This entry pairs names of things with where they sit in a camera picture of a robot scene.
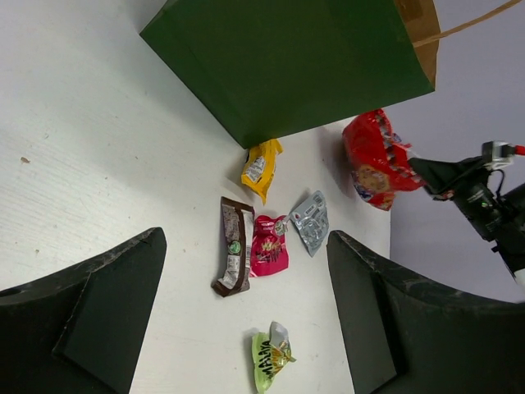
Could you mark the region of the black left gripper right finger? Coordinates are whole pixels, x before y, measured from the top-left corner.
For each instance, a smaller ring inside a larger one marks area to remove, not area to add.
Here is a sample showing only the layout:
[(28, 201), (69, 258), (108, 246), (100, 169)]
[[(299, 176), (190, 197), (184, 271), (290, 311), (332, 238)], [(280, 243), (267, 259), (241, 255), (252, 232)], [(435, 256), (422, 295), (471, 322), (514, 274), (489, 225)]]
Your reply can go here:
[(342, 231), (327, 260), (355, 392), (523, 392), (523, 305), (435, 282)]

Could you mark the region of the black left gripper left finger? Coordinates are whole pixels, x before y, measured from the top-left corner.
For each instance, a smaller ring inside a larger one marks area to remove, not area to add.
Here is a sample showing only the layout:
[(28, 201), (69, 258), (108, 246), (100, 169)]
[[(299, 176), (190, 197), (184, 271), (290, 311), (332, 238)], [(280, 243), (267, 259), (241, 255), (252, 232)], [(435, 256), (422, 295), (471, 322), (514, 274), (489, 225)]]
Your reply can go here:
[(163, 229), (1, 292), (3, 393), (127, 393), (167, 252)]

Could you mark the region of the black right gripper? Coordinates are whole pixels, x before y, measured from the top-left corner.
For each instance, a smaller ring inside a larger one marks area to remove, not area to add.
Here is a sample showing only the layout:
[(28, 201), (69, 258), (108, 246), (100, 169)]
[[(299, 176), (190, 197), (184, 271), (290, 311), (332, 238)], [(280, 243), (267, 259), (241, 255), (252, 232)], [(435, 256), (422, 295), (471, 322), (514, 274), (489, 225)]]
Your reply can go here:
[[(505, 179), (502, 169), (487, 168), (482, 157), (459, 162), (411, 158), (409, 165), (433, 200), (453, 201), (483, 240), (500, 242), (506, 219), (500, 193)], [(496, 192), (488, 186), (493, 172), (501, 174)]]

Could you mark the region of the large red snack bag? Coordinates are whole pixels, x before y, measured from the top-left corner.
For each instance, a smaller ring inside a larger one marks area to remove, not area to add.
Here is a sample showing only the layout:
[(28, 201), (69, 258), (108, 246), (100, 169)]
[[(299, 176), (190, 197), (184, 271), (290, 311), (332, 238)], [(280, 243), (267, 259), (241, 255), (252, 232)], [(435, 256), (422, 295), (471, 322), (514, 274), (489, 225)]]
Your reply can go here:
[(371, 206), (389, 211), (398, 192), (424, 185), (409, 165), (410, 144), (394, 133), (382, 109), (356, 116), (343, 130), (350, 175), (358, 195)]

